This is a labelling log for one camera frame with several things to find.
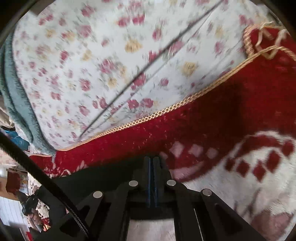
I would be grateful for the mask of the teal fleece garment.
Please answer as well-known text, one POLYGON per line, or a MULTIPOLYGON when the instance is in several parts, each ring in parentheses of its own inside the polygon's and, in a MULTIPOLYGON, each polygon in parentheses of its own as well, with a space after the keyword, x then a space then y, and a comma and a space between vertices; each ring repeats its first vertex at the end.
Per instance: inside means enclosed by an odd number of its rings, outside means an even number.
POLYGON ((19 127, 27 141, 44 154, 54 155, 56 150, 47 142, 36 115, 16 72, 13 58, 13 33, 1 47, 1 96, 9 117, 19 127))

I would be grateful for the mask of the red white floral blanket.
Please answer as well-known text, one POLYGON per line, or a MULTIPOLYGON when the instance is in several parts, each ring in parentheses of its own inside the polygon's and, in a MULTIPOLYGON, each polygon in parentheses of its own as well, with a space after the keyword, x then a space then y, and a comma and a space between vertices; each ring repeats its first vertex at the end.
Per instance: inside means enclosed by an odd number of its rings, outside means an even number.
MULTIPOLYGON (((176 182, 171 219, 91 240, 295 240, 295 42, 271 25, 243 39, 248 58, 212 84, 58 152, 54 178, 158 156, 176 182)), ((102 196, 77 205, 89 225, 102 196)))

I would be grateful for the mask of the white floral bed sheet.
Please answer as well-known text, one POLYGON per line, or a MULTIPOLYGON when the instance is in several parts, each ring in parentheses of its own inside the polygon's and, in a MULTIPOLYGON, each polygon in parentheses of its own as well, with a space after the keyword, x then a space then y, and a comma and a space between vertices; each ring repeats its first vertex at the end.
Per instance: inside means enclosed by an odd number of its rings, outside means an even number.
POLYGON ((254 1, 54 1, 13 34, 42 136, 61 150, 161 111, 245 60, 254 1))

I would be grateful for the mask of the black pants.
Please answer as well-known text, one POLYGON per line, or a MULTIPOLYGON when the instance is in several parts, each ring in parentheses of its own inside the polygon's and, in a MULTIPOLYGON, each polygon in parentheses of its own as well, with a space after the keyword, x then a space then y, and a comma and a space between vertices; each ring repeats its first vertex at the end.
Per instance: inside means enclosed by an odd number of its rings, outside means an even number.
POLYGON ((100 204, 89 226, 89 232, 104 233, 106 236, 119 235, 127 228, 130 220, 171 219, 170 202, 155 207, 153 200, 153 165, 151 158, 151 206, 149 208, 131 208, 128 197, 137 181, 132 181, 133 171, 141 160, 122 161, 106 166, 90 167, 70 176, 53 179, 73 204, 77 205, 95 192, 102 192, 100 204))

